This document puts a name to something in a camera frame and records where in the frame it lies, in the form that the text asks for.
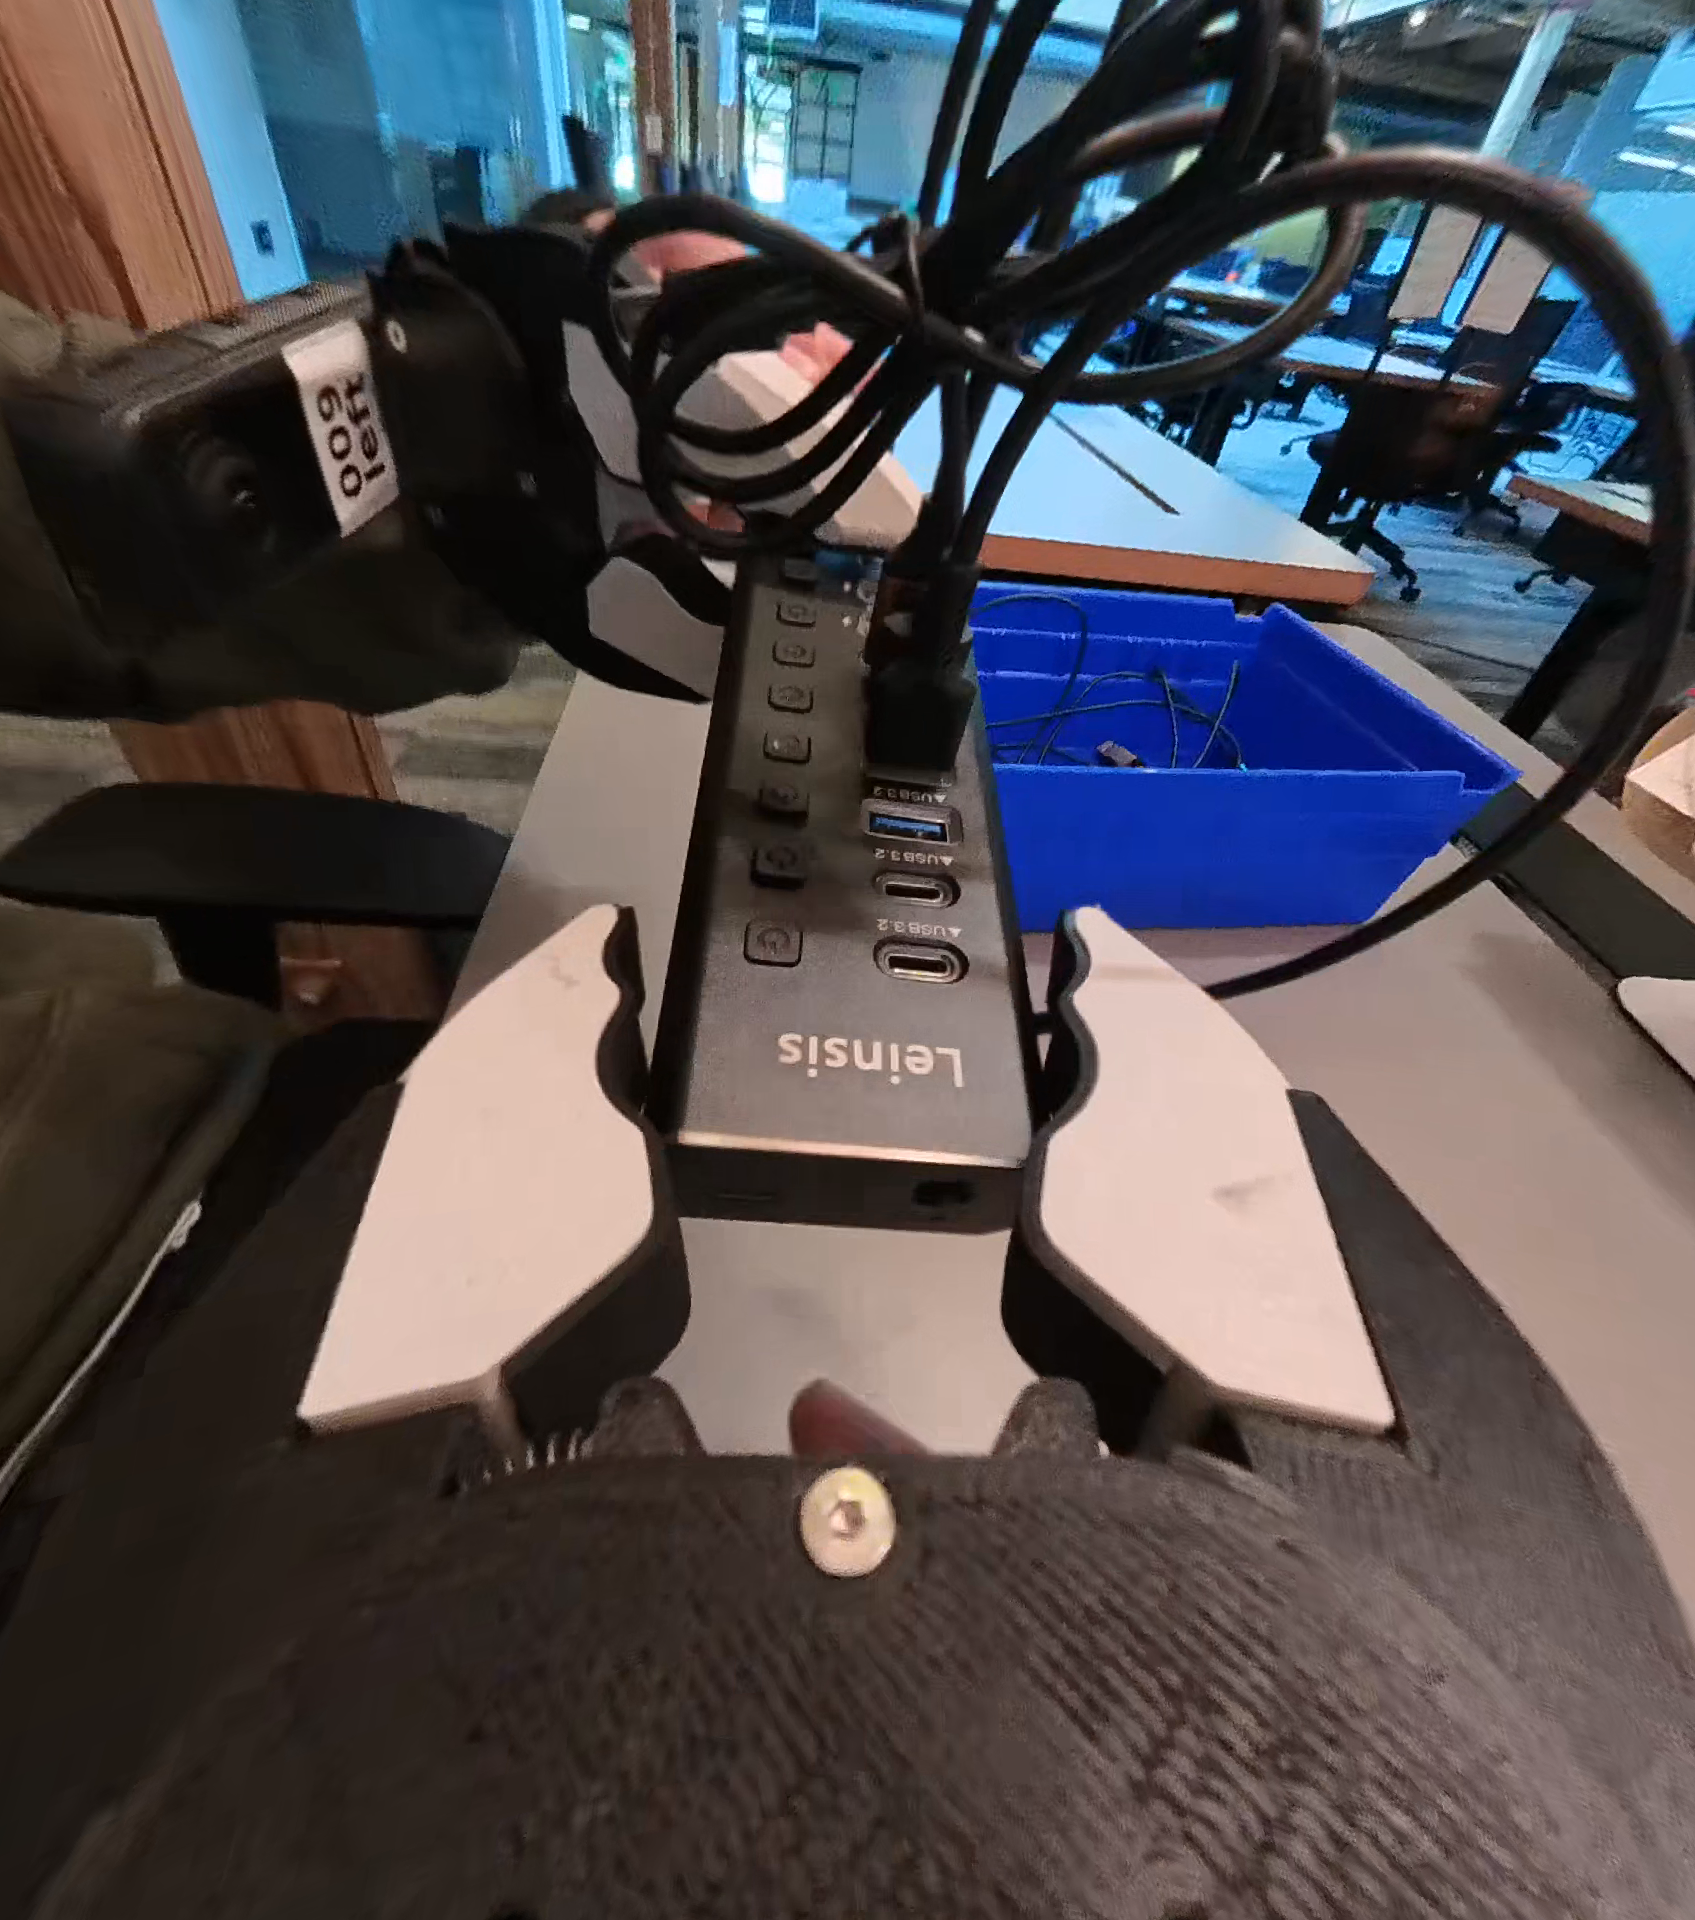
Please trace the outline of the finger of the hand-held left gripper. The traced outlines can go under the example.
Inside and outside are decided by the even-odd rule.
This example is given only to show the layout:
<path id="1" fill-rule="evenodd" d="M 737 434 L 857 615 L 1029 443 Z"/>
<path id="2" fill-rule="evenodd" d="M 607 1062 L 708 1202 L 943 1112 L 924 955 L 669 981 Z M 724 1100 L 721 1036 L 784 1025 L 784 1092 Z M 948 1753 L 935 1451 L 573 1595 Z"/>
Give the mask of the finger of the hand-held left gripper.
<path id="1" fill-rule="evenodd" d="M 830 369 L 833 360 L 822 353 L 814 336 L 793 336 L 778 349 L 726 353 L 706 372 L 706 428 L 714 434 L 769 428 L 795 402 L 806 399 Z M 706 472 L 750 482 L 765 479 L 810 454 L 844 419 L 847 409 L 851 402 L 843 398 L 830 402 L 817 424 L 795 434 L 777 434 L 763 449 L 708 443 Z M 793 516 L 820 499 L 847 467 L 851 454 L 843 451 L 804 482 L 769 494 L 752 506 Z M 833 512 L 820 521 L 814 536 L 825 545 L 861 545 L 889 554 L 910 535 L 922 504 L 924 494 L 909 468 L 894 451 L 883 451 L 859 479 L 859 488 L 843 495 Z"/>
<path id="2" fill-rule="evenodd" d="M 545 641 L 622 690 L 706 704 L 733 589 L 649 512 L 633 402 L 584 323 L 545 328 Z"/>

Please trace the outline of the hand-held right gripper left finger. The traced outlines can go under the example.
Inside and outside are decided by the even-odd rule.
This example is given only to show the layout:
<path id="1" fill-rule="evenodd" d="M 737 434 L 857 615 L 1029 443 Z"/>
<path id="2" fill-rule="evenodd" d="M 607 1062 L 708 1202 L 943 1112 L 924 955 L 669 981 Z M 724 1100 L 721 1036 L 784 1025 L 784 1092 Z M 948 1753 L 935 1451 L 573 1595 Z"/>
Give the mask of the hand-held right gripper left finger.
<path id="1" fill-rule="evenodd" d="M 644 1112 L 643 945 L 591 905 L 481 986 L 404 1071 L 300 1396 L 311 1432 L 463 1413 L 595 1432 L 692 1320 Z"/>

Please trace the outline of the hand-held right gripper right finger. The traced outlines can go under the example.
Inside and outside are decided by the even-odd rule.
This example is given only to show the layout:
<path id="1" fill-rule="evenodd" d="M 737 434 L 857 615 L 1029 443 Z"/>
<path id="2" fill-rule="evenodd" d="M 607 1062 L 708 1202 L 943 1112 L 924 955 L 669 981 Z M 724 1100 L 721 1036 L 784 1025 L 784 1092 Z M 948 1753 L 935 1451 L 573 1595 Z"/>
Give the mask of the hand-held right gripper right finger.
<path id="1" fill-rule="evenodd" d="M 1293 1082 L 1201 985 L 1097 905 L 1053 934 L 1053 1108 L 1017 1248 L 1214 1403 L 1378 1436 L 1393 1394 Z"/>

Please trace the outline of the black multi-port hub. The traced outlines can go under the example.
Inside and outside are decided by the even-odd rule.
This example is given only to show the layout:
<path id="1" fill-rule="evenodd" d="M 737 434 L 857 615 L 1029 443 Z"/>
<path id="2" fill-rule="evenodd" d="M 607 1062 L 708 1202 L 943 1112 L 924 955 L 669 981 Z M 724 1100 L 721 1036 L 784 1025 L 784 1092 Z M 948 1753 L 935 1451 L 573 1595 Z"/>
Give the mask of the black multi-port hub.
<path id="1" fill-rule="evenodd" d="M 1001 1235 L 1036 1048 L 998 796 L 980 712 L 953 771 L 866 759 L 877 579 L 736 575 L 648 1111 L 687 1215 Z"/>

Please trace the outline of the grey desk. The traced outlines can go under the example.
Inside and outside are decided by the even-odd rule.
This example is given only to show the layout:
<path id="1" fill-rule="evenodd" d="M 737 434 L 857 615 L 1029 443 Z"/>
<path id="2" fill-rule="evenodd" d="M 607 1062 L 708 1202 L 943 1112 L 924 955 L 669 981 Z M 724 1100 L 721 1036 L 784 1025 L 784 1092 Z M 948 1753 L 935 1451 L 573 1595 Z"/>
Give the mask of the grey desk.
<path id="1" fill-rule="evenodd" d="M 1695 1089 L 1489 888 L 1238 1018 L 1567 1388 L 1695 1635 Z M 977 1451 L 1025 1380 L 1005 1236 L 692 1221 L 687 1241 L 695 1315 L 663 1376 L 717 1451 L 782 1451 L 814 1376 Z"/>

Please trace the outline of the person's left hand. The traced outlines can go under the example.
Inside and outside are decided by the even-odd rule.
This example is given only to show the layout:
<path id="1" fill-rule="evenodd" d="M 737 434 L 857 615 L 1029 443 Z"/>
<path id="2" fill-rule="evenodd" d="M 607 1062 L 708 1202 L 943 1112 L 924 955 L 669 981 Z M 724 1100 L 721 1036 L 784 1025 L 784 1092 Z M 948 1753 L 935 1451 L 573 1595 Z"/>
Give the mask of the person's left hand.
<path id="1" fill-rule="evenodd" d="M 724 265 L 726 259 L 754 255 L 754 246 L 744 243 L 741 238 L 700 231 L 659 232 L 633 246 L 633 258 L 643 262 L 643 268 L 662 279 L 708 272 Z M 772 349 L 778 362 L 788 364 L 798 390 L 810 392 L 839 369 L 839 364 L 857 351 L 857 342 L 830 323 L 814 323 L 802 332 L 778 328 L 772 336 Z"/>

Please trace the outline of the long white office table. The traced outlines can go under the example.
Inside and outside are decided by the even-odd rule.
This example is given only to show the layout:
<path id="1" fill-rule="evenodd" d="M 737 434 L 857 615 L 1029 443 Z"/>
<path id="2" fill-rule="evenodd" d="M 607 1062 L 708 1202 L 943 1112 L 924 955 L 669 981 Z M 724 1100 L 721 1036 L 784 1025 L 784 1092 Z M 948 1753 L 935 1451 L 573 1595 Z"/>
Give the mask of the long white office table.
<path id="1" fill-rule="evenodd" d="M 1120 409 L 1060 405 L 983 539 L 983 575 L 1339 612 L 1374 568 Z"/>

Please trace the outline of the blue plastic bin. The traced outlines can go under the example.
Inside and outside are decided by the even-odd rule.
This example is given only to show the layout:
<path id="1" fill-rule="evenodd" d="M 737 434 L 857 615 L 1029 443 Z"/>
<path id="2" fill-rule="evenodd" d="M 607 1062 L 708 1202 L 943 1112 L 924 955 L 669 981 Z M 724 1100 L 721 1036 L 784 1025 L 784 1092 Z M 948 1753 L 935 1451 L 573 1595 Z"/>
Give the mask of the blue plastic bin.
<path id="1" fill-rule="evenodd" d="M 1519 779 L 1289 606 L 992 579 L 972 641 L 1025 929 L 1364 925 Z"/>

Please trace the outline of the black office chair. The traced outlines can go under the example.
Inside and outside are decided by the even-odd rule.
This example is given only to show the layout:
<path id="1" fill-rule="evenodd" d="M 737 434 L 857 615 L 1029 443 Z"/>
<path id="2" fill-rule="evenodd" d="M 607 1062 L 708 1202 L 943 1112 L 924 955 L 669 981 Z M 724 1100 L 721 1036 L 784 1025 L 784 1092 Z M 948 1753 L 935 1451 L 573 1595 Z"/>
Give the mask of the black office chair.
<path id="1" fill-rule="evenodd" d="M 437 1022 L 507 833 L 444 808 L 115 781 L 0 852 L 0 897 L 160 926 L 179 974 L 300 1025 Z"/>

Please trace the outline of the wooden column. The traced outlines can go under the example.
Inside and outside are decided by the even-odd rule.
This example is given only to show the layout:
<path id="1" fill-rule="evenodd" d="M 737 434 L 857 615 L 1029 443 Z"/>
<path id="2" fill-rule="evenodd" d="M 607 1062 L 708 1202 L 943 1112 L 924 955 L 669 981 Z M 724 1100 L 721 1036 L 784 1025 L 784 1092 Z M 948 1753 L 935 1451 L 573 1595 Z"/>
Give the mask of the wooden column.
<path id="1" fill-rule="evenodd" d="M 153 3 L 0 3 L 0 291 L 138 328 L 242 302 Z"/>

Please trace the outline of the wooden edged office table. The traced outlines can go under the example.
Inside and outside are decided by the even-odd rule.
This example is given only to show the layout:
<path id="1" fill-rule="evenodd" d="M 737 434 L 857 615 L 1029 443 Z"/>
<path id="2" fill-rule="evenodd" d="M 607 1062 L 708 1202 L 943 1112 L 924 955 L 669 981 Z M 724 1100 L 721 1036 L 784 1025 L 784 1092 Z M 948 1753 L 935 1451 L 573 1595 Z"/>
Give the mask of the wooden edged office table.
<path id="1" fill-rule="evenodd" d="M 1512 494 L 1556 512 L 1534 549 L 1539 579 L 1587 589 L 1502 715 L 1508 731 L 1535 739 L 1567 708 L 1619 687 L 1649 584 L 1651 499 L 1642 486 L 1542 476 L 1512 479 Z M 1695 663 L 1695 604 L 1677 661 Z"/>

